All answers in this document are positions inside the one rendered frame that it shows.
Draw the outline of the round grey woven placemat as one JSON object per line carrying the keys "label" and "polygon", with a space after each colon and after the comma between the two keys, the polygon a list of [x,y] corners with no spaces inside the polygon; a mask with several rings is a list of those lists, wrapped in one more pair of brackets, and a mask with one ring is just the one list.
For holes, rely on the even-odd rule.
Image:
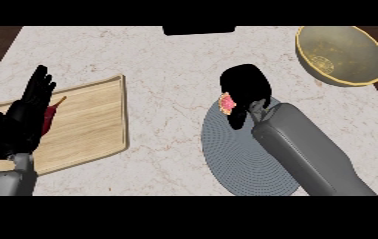
{"label": "round grey woven placemat", "polygon": [[299,185],[252,137],[253,122],[233,130],[213,102],[203,118],[200,144],[205,163],[225,190],[236,196],[289,196]]}

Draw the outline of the yellow rimmed olive bowl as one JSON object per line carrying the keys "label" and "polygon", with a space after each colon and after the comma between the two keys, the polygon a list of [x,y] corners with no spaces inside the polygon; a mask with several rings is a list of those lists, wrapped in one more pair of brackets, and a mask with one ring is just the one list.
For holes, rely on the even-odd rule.
{"label": "yellow rimmed olive bowl", "polygon": [[355,26],[300,26],[295,54],[320,82],[337,87],[378,82],[378,41]]}

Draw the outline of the red chili pepper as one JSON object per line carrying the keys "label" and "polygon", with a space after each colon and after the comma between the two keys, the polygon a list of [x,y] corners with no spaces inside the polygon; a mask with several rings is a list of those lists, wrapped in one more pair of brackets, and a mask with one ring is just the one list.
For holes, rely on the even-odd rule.
{"label": "red chili pepper", "polygon": [[44,112],[44,122],[42,122],[42,128],[41,128],[41,136],[44,136],[45,133],[49,130],[49,126],[51,126],[55,110],[57,110],[58,105],[64,101],[64,99],[66,99],[66,96],[63,96],[61,99],[51,106],[48,106],[47,109],[45,109],[45,112]]}

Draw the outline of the pale wooden cutting board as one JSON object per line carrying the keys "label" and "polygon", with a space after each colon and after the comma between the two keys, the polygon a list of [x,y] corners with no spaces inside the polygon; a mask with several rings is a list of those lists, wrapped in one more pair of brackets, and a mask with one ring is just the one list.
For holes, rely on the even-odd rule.
{"label": "pale wooden cutting board", "polygon": [[126,93],[122,74],[55,90],[49,130],[32,154],[38,175],[98,160],[128,148]]}

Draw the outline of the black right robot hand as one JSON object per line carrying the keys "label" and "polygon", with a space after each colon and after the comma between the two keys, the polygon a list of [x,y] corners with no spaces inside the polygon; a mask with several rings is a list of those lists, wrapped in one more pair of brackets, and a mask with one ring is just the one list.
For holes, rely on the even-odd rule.
{"label": "black right robot hand", "polygon": [[255,116],[269,105],[271,87],[265,76],[252,64],[241,64],[228,68],[219,76],[221,94],[227,92],[236,103],[231,114],[227,116],[233,130],[243,127],[246,114]]}

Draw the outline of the black appliance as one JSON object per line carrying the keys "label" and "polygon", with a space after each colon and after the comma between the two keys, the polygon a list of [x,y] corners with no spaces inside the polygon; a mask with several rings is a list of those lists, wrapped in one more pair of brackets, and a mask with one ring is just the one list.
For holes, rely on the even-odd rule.
{"label": "black appliance", "polygon": [[166,36],[230,33],[234,26],[163,26],[162,31]]}

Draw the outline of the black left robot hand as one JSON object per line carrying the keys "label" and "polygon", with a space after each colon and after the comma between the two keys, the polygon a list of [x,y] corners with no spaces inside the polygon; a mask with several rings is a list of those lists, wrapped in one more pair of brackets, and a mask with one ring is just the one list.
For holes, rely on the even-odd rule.
{"label": "black left robot hand", "polygon": [[39,65],[29,78],[21,98],[11,103],[5,113],[0,112],[0,160],[17,153],[30,154],[36,149],[54,87],[47,67]]}

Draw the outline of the pink frosted cupcake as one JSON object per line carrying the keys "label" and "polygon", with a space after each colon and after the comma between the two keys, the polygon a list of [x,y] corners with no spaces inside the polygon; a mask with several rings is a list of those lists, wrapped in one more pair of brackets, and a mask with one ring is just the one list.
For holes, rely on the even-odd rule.
{"label": "pink frosted cupcake", "polygon": [[233,108],[236,107],[236,103],[230,97],[230,94],[227,92],[224,92],[221,95],[219,95],[219,98],[218,98],[218,109],[219,109],[219,112],[224,114],[224,115],[230,115],[231,114],[231,110]]}

